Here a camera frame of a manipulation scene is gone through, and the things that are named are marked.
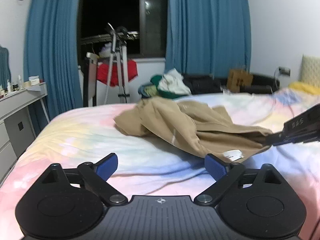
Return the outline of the pile of mixed clothes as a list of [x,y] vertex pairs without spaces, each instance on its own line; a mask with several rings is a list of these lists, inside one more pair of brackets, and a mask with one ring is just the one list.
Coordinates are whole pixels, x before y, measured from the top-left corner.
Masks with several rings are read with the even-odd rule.
[[176,99],[191,95],[191,90],[183,82],[184,77],[175,69],[163,75],[154,75],[149,83],[141,85],[138,94],[143,99],[160,96],[166,99]]

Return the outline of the white dresser desk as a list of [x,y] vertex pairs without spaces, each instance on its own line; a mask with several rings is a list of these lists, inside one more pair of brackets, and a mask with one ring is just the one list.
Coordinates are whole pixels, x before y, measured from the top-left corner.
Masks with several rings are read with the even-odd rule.
[[39,101],[47,122],[50,122],[43,98],[45,82],[12,92],[1,98],[0,180],[4,180],[18,158],[36,139],[28,107]]

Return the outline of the silver tripod stand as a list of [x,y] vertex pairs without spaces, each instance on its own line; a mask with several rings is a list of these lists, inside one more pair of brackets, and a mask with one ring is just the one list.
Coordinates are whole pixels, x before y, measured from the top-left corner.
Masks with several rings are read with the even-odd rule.
[[127,46],[126,38],[128,35],[127,29],[120,27],[119,31],[115,30],[110,23],[108,23],[111,28],[111,54],[108,63],[108,72],[107,72],[107,88],[104,98],[104,104],[107,104],[108,93],[111,87],[111,77],[113,70],[113,62],[116,59],[117,63],[117,77],[118,77],[118,98],[121,103],[129,103],[130,93],[129,93],[129,75],[128,75],[128,65],[127,65]]

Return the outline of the yellow pillow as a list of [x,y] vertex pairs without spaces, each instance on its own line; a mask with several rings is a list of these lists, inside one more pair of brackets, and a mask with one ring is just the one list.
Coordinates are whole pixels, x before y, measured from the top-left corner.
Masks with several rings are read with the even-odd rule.
[[309,85],[304,82],[295,81],[288,85],[289,88],[298,90],[304,93],[312,94],[312,95],[320,95],[320,88],[316,86]]

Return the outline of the blue curtain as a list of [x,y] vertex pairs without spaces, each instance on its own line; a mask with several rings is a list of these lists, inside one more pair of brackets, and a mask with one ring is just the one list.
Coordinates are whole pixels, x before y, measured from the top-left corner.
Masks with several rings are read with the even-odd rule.
[[249,70],[248,0],[168,0],[165,70],[227,77]]
[[25,31],[24,75],[47,84],[50,118],[82,106],[77,57],[79,0],[32,0]]

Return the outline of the white black rack frame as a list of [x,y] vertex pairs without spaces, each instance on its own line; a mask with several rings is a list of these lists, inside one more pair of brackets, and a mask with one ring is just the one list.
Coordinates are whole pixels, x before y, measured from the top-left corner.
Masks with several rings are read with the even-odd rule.
[[99,56],[94,53],[87,53],[85,65],[83,68],[83,107],[89,106],[92,100],[92,106],[97,105],[97,69]]

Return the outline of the right blue curtain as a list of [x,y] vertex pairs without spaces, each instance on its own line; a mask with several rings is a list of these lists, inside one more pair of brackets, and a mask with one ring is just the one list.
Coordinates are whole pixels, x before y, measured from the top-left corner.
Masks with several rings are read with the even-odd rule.
[[227,77],[249,70],[248,0],[168,0],[165,70]]

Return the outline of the white wall socket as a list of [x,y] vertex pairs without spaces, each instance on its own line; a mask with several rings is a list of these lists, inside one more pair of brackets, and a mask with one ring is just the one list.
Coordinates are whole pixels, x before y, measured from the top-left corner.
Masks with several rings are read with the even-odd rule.
[[278,67],[278,73],[282,76],[291,76],[291,69],[287,67]]

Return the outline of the red cloth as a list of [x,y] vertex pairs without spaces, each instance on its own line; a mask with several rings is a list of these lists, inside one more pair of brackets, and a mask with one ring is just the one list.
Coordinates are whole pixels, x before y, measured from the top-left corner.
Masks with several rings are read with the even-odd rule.
[[[105,85],[107,84],[108,69],[109,69],[108,64],[105,64],[105,63],[100,64],[97,68],[97,80],[104,83]],[[128,73],[129,81],[133,80],[135,77],[138,76],[137,64],[135,61],[129,60],[127,62],[127,73]],[[117,68],[117,64],[114,63],[112,67],[110,86],[115,87],[118,85],[119,85],[118,68]]]

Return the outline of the tan khaki trousers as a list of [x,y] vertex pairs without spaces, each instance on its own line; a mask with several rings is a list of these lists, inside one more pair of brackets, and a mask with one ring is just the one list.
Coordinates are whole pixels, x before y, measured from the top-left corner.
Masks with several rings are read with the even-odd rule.
[[142,100],[114,121],[124,135],[154,135],[197,157],[211,153],[228,163],[268,150],[266,137],[272,134],[263,127],[235,124],[223,106],[164,98]]

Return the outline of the brown paper bag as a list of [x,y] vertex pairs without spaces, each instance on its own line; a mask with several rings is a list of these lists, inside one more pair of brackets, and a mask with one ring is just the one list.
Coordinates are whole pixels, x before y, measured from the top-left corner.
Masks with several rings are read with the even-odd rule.
[[252,80],[252,74],[242,69],[231,69],[228,74],[227,88],[233,93],[238,93],[241,87],[250,86]]

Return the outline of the black sofa bench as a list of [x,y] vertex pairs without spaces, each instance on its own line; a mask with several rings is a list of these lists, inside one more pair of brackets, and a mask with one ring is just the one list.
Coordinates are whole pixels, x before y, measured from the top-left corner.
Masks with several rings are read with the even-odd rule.
[[[227,88],[226,77],[213,78],[211,75],[183,75],[183,83],[193,95],[222,93]],[[274,77],[253,74],[250,86],[240,87],[240,93],[272,94],[279,90],[280,81]]]

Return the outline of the left blue curtain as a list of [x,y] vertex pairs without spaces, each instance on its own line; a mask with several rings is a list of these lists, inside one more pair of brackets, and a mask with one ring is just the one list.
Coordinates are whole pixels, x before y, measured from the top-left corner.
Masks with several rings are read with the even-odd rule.
[[77,57],[79,0],[32,0],[25,31],[24,75],[47,84],[50,118],[82,106]]

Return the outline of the pastel tie-dye bed sheet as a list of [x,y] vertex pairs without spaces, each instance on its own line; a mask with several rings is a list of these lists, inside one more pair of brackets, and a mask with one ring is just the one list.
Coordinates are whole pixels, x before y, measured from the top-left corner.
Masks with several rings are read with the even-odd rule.
[[[319,103],[319,96],[283,88],[272,95],[206,94],[191,100],[223,106],[235,124],[280,131],[283,124]],[[131,104],[78,108],[55,117],[20,156],[1,186],[1,239],[20,239],[15,219],[18,201],[52,163],[75,168],[97,162],[109,153],[118,156],[118,169],[109,184],[132,195],[189,195],[195,197],[214,182],[203,160],[157,137],[128,137],[114,118]],[[259,168],[272,164],[294,188],[307,209],[302,239],[319,239],[319,143],[272,147],[246,160]]]

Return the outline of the cream quilted headboard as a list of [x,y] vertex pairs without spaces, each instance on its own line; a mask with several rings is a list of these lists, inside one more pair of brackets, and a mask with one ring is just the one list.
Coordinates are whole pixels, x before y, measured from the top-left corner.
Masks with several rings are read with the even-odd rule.
[[308,85],[319,87],[320,81],[320,58],[303,55],[300,80]]

